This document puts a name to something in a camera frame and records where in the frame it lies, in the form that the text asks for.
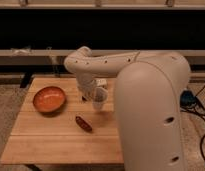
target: sausage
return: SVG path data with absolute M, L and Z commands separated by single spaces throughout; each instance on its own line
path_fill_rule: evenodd
M 92 127 L 80 116 L 76 116 L 75 121 L 86 132 L 92 132 Z

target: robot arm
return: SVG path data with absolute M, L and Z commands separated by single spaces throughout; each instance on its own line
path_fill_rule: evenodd
M 82 47 L 64 65 L 76 75 L 83 92 L 94 91 L 96 74 L 117 75 L 114 112 L 126 171 L 186 170 L 179 98 L 190 68 L 183 56 L 139 51 L 91 57 L 91 50 Z

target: wood grain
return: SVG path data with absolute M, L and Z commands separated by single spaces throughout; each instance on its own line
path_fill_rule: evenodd
M 113 85 L 107 79 L 108 100 L 96 112 L 91 102 L 83 102 L 75 78 L 35 78 L 18 114 L 1 158 L 3 164 L 123 163 L 117 125 L 113 113 Z M 58 86 L 67 104 L 53 116 L 38 113 L 33 104 L 37 91 Z M 81 116 L 93 128 L 82 130 L 75 122 Z
M 11 136 L 2 164 L 123 163 L 117 136 Z

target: black wall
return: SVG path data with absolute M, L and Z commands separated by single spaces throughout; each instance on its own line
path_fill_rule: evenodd
M 0 49 L 205 49 L 205 11 L 0 10 Z

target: table leg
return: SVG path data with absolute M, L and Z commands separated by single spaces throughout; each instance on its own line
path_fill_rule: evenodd
M 41 171 L 41 169 L 35 166 L 34 164 L 25 164 L 25 166 L 31 169 L 32 171 Z

